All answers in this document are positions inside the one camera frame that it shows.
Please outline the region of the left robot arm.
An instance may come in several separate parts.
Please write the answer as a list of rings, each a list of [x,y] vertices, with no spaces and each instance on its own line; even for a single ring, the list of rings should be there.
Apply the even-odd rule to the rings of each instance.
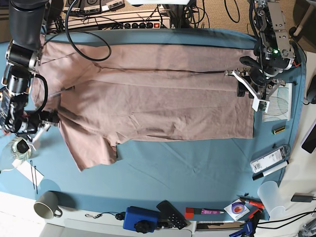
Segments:
[[[285,20],[277,0],[249,1],[249,22],[256,43],[254,57],[243,56],[239,61],[242,69],[235,73],[241,77],[237,83],[237,96],[246,94],[267,100],[280,86],[286,83],[277,75],[301,64],[295,43],[288,37]]]

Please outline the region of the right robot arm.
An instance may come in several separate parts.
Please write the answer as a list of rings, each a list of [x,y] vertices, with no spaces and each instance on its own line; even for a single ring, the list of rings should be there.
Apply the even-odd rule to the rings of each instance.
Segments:
[[[56,112],[45,111],[48,100],[46,79],[37,72],[44,47],[45,28],[49,16],[49,0],[10,0],[9,28],[12,40],[5,58],[1,79],[0,128],[34,142],[45,129],[57,125]],[[44,98],[35,111],[26,111],[32,79],[40,79]]]

